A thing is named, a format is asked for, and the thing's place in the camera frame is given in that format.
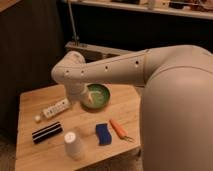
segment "sponge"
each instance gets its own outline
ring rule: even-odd
[[[112,136],[107,129],[107,123],[97,124],[95,131],[99,139],[99,145],[111,144]]]

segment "floor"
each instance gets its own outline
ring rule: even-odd
[[[139,148],[96,163],[79,171],[143,171]],[[0,135],[0,171],[15,170],[15,145]]]

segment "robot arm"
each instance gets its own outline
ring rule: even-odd
[[[144,86],[166,59],[179,54],[187,56],[192,48],[155,48],[87,64],[80,53],[71,51],[53,68],[52,77],[65,86],[69,100],[82,101],[87,99],[87,87],[84,83]]]
[[[85,83],[145,86],[140,128],[144,171],[213,170],[213,55],[197,46],[143,50],[86,64],[69,52],[52,70],[69,100]]]

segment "remote control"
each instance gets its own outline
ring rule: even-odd
[[[68,109],[69,107],[70,107],[69,101],[67,99],[63,99],[57,102],[55,105],[43,109],[42,114],[44,115],[45,118],[49,119]]]

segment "white cup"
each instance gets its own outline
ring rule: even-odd
[[[81,138],[74,132],[67,132],[64,136],[65,151],[68,156],[79,160],[84,156],[84,145]]]

